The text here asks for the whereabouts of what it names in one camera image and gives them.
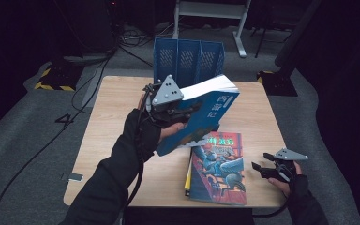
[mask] dark curtain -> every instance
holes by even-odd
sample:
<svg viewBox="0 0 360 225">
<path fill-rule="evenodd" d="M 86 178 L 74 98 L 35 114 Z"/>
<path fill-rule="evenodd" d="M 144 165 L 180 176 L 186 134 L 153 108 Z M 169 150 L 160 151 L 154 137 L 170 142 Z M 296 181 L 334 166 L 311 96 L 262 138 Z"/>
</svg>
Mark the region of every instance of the dark curtain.
<svg viewBox="0 0 360 225">
<path fill-rule="evenodd" d="M 321 1 L 288 65 L 298 68 L 318 93 L 322 139 L 360 213 L 360 1 Z M 322 173 L 330 172 L 322 168 Z"/>
</svg>

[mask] person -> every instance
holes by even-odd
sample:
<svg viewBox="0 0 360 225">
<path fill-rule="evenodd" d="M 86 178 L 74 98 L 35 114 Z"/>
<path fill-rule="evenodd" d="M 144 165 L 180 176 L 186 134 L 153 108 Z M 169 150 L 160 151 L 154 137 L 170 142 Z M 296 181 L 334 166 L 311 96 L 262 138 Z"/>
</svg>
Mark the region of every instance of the person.
<svg viewBox="0 0 360 225">
<path fill-rule="evenodd" d="M 297 175 L 290 184 L 276 178 L 268 178 L 268 182 L 279 188 L 288 198 L 288 211 L 293 224 L 326 225 L 329 224 L 320 203 L 308 189 L 308 178 L 302 173 L 297 162 L 294 162 Z"/>
<path fill-rule="evenodd" d="M 114 144 L 111 155 L 99 162 L 60 225 L 113 225 L 127 205 L 128 187 L 139 170 L 138 153 L 141 153 L 143 162 L 148 161 L 162 139 L 184 127 L 184 124 L 176 123 L 162 129 L 154 126 L 143 113 L 141 118 L 139 115 L 140 110 L 134 109 L 127 116 L 123 133 Z M 138 121 L 142 121 L 139 138 L 136 137 Z M 298 175 L 293 188 L 276 179 L 268 181 L 289 198 L 288 209 L 295 224 L 327 224 L 323 210 L 308 190 L 307 178 L 300 166 L 295 165 Z"/>
</svg>

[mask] colorful book cover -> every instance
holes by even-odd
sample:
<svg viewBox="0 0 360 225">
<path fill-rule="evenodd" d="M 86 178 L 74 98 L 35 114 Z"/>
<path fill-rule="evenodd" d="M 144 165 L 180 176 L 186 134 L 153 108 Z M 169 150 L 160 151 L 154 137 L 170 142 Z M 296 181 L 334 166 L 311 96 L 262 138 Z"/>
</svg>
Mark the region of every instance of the colorful book cover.
<svg viewBox="0 0 360 225">
<path fill-rule="evenodd" d="M 240 133 L 210 132 L 208 143 L 194 146 L 191 155 L 191 200 L 247 203 L 243 147 Z"/>
<path fill-rule="evenodd" d="M 177 109 L 197 108 L 191 113 L 186 126 L 176 134 L 165 138 L 157 148 L 164 156 L 183 146 L 201 145 L 203 136 L 218 129 L 219 120 L 239 95 L 238 88 L 225 75 L 216 76 L 206 82 L 182 88 L 184 94 Z"/>
</svg>

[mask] wooden tabletop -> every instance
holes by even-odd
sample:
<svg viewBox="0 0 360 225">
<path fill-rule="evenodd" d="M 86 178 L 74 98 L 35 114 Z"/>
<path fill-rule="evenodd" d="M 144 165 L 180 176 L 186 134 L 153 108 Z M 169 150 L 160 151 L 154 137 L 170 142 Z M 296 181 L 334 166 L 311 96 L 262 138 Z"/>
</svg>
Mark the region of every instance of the wooden tabletop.
<svg viewBox="0 0 360 225">
<path fill-rule="evenodd" d="M 106 76 L 100 86 L 73 173 L 83 175 L 81 182 L 69 181 L 64 203 L 72 204 L 75 196 L 91 177 L 98 163 L 111 153 L 122 134 L 129 112 L 136 108 L 143 88 L 153 81 L 144 77 Z M 240 95 L 220 120 L 219 131 L 240 132 L 244 146 L 247 188 L 246 207 L 278 207 L 282 193 L 260 177 L 251 161 L 274 168 L 263 153 L 275 154 L 285 146 L 263 86 L 258 82 L 235 82 Z M 145 163 L 142 185 L 132 206 L 233 207 L 196 202 L 185 196 L 189 149 L 176 149 L 169 155 L 157 154 Z M 132 191 L 135 182 L 130 186 Z"/>
</svg>

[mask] blue plastic bin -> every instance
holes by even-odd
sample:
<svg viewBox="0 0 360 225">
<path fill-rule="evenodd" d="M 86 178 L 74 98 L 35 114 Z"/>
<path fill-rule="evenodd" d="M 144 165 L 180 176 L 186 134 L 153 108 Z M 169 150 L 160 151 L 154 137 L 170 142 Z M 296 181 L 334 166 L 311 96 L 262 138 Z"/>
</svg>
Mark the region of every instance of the blue plastic bin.
<svg viewBox="0 0 360 225">
<path fill-rule="evenodd" d="M 222 73 L 224 46 L 220 42 L 156 38 L 154 83 L 172 74 L 180 88 Z"/>
</svg>

